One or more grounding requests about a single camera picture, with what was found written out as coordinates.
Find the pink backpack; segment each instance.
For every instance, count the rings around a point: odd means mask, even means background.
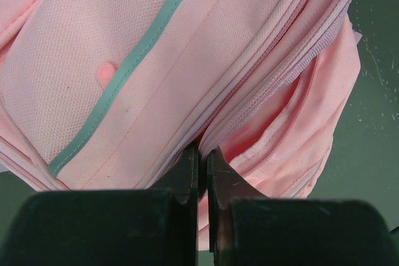
[[[360,68],[350,1],[0,0],[0,162],[37,191],[147,188],[197,139],[304,197]]]

